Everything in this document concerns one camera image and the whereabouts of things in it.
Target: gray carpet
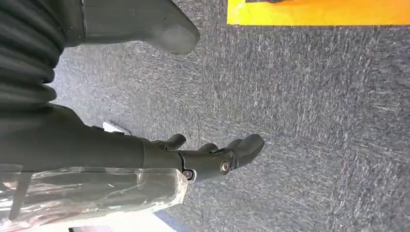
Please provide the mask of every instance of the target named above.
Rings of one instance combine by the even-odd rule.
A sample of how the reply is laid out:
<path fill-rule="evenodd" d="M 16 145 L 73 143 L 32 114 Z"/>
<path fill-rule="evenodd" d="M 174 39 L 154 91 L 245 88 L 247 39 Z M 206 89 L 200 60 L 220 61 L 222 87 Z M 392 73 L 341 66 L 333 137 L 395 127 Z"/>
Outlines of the gray carpet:
<path fill-rule="evenodd" d="M 225 1 L 176 2 L 201 31 L 191 54 L 67 49 L 52 84 L 90 125 L 180 132 L 186 148 L 266 139 L 173 217 L 193 232 L 410 231 L 409 27 L 228 26 Z"/>

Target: metal screw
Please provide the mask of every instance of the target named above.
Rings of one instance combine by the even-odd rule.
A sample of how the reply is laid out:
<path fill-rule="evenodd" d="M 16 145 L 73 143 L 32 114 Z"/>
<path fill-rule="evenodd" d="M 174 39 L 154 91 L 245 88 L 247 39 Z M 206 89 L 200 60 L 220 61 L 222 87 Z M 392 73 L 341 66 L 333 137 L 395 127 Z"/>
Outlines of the metal screw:
<path fill-rule="evenodd" d="M 222 160 L 220 163 L 220 172 L 222 174 L 227 174 L 230 168 L 229 162 L 226 159 Z"/>
<path fill-rule="evenodd" d="M 187 178 L 188 180 L 191 180 L 193 177 L 193 173 L 191 170 L 183 170 L 182 174 L 184 175 L 185 178 Z"/>

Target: prosthetic hand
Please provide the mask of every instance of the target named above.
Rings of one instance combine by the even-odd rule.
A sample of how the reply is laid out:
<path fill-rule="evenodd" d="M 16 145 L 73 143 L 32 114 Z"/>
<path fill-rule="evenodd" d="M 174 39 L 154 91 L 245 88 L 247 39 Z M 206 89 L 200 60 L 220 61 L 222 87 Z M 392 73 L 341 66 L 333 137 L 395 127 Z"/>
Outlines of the prosthetic hand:
<path fill-rule="evenodd" d="M 186 140 L 180 134 L 151 142 L 108 133 L 84 125 L 71 109 L 49 103 L 56 93 L 45 84 L 53 81 L 53 68 L 65 47 L 132 40 L 185 54 L 195 47 L 199 33 L 170 0 L 0 0 L 0 198 L 11 202 L 0 203 L 0 218 L 39 219 L 36 215 L 40 211 L 33 207 L 43 207 L 47 202 L 47 210 L 42 211 L 47 220 L 39 223 L 49 223 L 57 215 L 83 212 L 57 211 L 67 199 L 67 205 L 72 206 L 81 197 L 91 196 L 94 200 L 88 202 L 99 206 L 96 212 L 118 209 L 120 203 L 104 202 L 113 195 L 126 202 L 125 192 L 135 196 L 143 191 L 122 183 L 142 183 L 141 175 L 128 175 L 127 170 L 172 169 L 189 181 L 201 181 L 226 175 L 260 153 L 264 141 L 256 134 L 234 140 L 222 149 L 206 144 L 195 151 L 184 151 L 178 150 Z M 57 175 L 53 170 L 66 171 L 67 175 Z M 122 170 L 122 174 L 111 174 L 112 170 Z M 36 191 L 29 188 L 33 184 Z M 52 197 L 50 185 L 57 193 L 51 202 L 47 201 Z M 150 188 L 139 201 L 150 202 L 150 194 L 156 196 L 150 196 L 154 201 L 163 199 L 169 185 L 158 186 Z M 73 195 L 69 197 L 66 190 Z M 19 216 L 22 210 L 29 213 Z"/>

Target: black plastic part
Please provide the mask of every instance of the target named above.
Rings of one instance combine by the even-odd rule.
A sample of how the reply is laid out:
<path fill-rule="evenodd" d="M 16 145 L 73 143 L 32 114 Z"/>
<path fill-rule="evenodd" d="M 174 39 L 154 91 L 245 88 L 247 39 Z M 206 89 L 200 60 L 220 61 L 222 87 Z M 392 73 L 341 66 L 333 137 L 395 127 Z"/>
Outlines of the black plastic part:
<path fill-rule="evenodd" d="M 180 151 L 184 160 L 184 169 L 195 173 L 194 181 L 210 179 L 227 174 L 229 171 L 252 162 L 264 147 L 264 140 L 257 134 L 248 135 L 243 140 L 234 140 L 226 148 L 209 153 L 213 146 L 204 145 L 198 151 Z M 229 163 L 229 169 L 221 169 L 223 162 Z"/>
<path fill-rule="evenodd" d="M 198 151 L 204 151 L 204 152 L 216 152 L 218 150 L 218 146 L 216 146 L 215 144 L 205 144 L 202 147 L 200 147 L 198 149 Z"/>
<path fill-rule="evenodd" d="M 199 31 L 171 0 L 40 0 L 60 15 L 66 46 L 147 43 L 174 54 L 191 52 Z"/>

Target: blue strip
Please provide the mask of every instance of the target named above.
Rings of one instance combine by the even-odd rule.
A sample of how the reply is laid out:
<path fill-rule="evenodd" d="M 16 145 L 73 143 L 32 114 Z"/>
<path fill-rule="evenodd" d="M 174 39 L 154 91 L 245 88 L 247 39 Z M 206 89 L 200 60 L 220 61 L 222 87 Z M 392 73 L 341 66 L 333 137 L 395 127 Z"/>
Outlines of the blue strip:
<path fill-rule="evenodd" d="M 175 218 L 171 217 L 163 210 L 155 212 L 154 215 L 165 222 L 165 224 L 167 224 L 176 232 L 190 232 L 186 226 L 179 223 Z"/>

